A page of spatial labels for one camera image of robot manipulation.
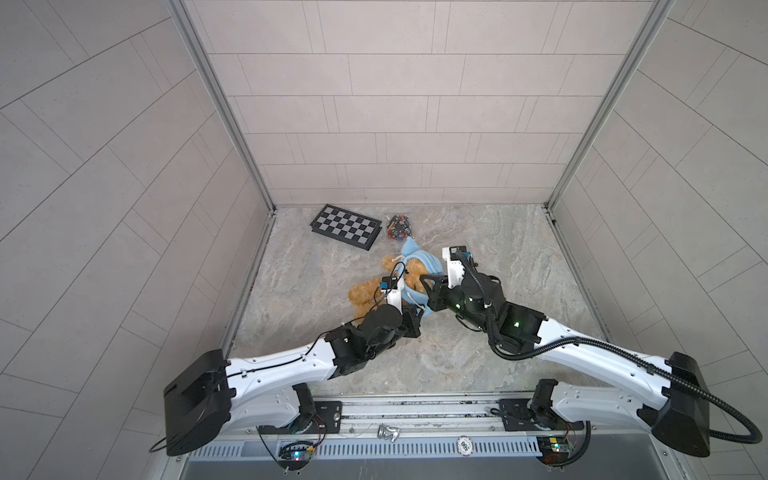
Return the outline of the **light blue bear hoodie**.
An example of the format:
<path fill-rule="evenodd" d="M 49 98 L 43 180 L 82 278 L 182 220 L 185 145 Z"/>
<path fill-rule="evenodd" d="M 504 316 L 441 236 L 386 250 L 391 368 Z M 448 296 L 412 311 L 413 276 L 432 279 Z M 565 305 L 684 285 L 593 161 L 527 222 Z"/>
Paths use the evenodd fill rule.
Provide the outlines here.
<path fill-rule="evenodd" d="M 403 275 L 405 287 L 402 291 L 402 301 L 417 306 L 424 317 L 429 316 L 433 310 L 428 307 L 428 295 L 421 283 L 421 276 L 443 275 L 441 260 L 423 250 L 412 237 L 409 237 L 404 242 L 400 254 L 395 258 L 395 264 L 397 275 L 403 269 L 406 270 Z"/>

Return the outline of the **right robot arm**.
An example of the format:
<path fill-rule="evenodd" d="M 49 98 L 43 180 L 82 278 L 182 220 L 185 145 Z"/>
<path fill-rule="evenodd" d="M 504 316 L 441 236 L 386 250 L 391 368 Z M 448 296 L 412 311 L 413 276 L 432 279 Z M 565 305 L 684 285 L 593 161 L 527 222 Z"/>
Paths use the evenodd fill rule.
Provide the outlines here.
<path fill-rule="evenodd" d="M 715 435 L 711 394 L 698 362 L 674 352 L 663 358 L 625 350 L 572 330 L 542 312 L 505 299 L 497 278 L 478 272 L 455 281 L 420 278 L 433 311 L 449 309 L 486 334 L 492 352 L 507 361 L 533 358 L 558 363 L 605 382 L 584 390 L 542 380 L 529 403 L 532 417 L 550 429 L 599 422 L 645 428 L 662 444 L 707 457 Z"/>

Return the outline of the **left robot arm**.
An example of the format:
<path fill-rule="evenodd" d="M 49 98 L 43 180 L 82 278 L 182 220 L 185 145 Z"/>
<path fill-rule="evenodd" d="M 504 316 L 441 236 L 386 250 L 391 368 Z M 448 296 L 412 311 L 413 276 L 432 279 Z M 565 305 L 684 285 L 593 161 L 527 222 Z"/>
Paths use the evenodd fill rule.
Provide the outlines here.
<path fill-rule="evenodd" d="M 423 311 L 383 305 L 355 326 L 345 323 L 309 345 L 254 358 L 199 356 L 163 390 L 169 456 L 192 452 L 221 432 L 306 429 L 316 413 L 310 385 L 351 375 L 402 338 L 417 338 Z"/>

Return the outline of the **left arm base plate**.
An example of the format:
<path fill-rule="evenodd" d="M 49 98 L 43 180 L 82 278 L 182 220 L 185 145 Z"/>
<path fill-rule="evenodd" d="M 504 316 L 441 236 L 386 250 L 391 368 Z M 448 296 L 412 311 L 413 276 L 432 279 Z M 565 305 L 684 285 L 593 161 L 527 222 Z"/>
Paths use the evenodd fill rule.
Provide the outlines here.
<path fill-rule="evenodd" d="M 343 403 L 341 401 L 316 401 L 312 418 L 299 416 L 286 427 L 259 426 L 258 430 L 267 435 L 317 435 L 340 432 Z"/>

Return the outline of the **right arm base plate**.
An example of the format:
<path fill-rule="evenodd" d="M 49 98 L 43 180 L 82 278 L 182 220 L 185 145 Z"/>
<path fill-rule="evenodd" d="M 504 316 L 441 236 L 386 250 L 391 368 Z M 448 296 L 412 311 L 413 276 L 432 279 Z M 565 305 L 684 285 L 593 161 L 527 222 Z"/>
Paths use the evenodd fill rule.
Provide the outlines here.
<path fill-rule="evenodd" d="M 581 431 L 585 428 L 583 421 L 566 422 L 553 413 L 552 410 L 534 412 L 528 406 L 528 399 L 501 399 L 494 415 L 502 420 L 506 432 L 516 431 Z"/>

